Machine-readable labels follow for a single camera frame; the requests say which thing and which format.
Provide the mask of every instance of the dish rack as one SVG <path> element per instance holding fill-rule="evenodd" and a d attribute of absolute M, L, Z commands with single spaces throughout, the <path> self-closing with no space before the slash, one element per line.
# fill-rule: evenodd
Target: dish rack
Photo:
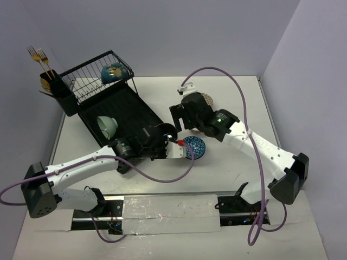
<path fill-rule="evenodd" d="M 102 68 L 110 63 L 121 63 L 128 72 L 128 76 L 113 83 L 103 84 L 101 81 Z M 40 75 L 50 84 L 52 94 L 67 116 L 78 114 L 100 147 L 108 145 L 116 138 L 134 136 L 145 126 L 156 126 L 162 120 L 140 98 L 134 82 L 134 72 L 112 50 L 90 59 L 61 74 L 55 74 L 50 80 L 45 73 Z M 134 90 L 128 85 L 131 80 Z M 115 135 L 108 140 L 102 134 L 97 116 L 115 118 L 118 128 Z M 144 159 L 129 160 L 138 165 Z M 129 166 L 119 162 L 117 168 L 121 174 L 126 173 Z"/>

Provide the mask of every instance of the metal edge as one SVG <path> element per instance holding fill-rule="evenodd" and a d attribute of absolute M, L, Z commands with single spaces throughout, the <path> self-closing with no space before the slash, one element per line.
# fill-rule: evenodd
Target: metal edge
<path fill-rule="evenodd" d="M 53 146 L 53 149 L 52 149 L 52 153 L 51 153 L 50 158 L 49 158 L 49 165 L 53 164 L 54 157 L 55 157 L 55 152 L 56 152 L 56 149 L 58 147 L 58 143 L 59 143 L 59 139 L 60 139 L 60 134 L 61 134 L 61 131 L 63 129 L 65 117 L 66 117 L 66 114 L 63 113 L 63 115 L 61 117 L 61 120 L 60 120 L 58 132 L 57 132 L 57 135 L 56 135 L 56 138 L 55 138 L 55 141 L 54 141 L 54 146 Z"/>
<path fill-rule="evenodd" d="M 262 85 L 261 85 L 261 77 L 256 77 L 257 80 L 258 80 L 258 84 L 259 84 L 259 88 L 260 88 L 260 91 L 261 91 L 261 95 L 262 95 L 262 98 L 264 99 L 264 103 L 265 103 L 265 107 L 266 107 L 266 110 L 267 110 L 267 114 L 269 116 L 269 119 L 270 119 L 270 123 L 271 123 L 271 126 L 272 126 L 272 130 L 273 130 L 273 133 L 275 135 L 275 139 L 276 139 L 276 142 L 277 142 L 277 146 L 282 148 L 281 146 L 281 142 L 280 142 L 280 139 L 277 135 L 277 131 L 276 131 L 276 127 L 275 127 L 275 124 L 273 122 L 273 119 L 272 119 L 272 116 L 271 116 L 271 112 L 270 112 L 270 109 L 269 109 L 269 105 L 266 101 L 266 97 L 265 97 L 265 93 L 264 93 L 264 90 L 262 88 Z"/>

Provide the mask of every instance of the wire rack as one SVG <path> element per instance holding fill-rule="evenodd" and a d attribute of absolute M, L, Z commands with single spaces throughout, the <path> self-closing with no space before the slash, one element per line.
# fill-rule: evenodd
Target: wire rack
<path fill-rule="evenodd" d="M 105 65 L 115 62 L 119 62 L 125 67 L 128 76 L 117 82 L 103 84 L 101 81 L 102 68 Z M 60 77 L 63 79 L 65 84 L 70 87 L 71 91 L 76 96 L 78 103 L 82 103 L 110 86 L 123 83 L 129 79 L 132 79 L 133 81 L 134 73 L 124 60 L 110 50 L 60 74 Z"/>

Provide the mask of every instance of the blue bowl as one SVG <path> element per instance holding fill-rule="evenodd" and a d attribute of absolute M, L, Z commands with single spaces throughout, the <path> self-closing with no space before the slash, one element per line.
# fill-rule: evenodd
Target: blue bowl
<path fill-rule="evenodd" d="M 105 65 L 101 71 L 102 84 L 116 82 L 128 76 L 128 70 L 119 62 Z"/>
<path fill-rule="evenodd" d="M 184 141 L 193 150 L 194 159 L 199 159 L 205 154 L 206 144 L 200 137 L 191 135 L 184 138 Z M 185 157 L 187 159 L 191 159 L 191 153 L 188 149 L 186 150 Z"/>

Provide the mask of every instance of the red tip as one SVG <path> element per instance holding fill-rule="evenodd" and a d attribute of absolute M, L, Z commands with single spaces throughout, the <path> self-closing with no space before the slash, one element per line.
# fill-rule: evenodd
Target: red tip
<path fill-rule="evenodd" d="M 178 140 L 177 143 L 178 143 L 179 146 L 183 146 L 185 141 L 184 140 Z"/>

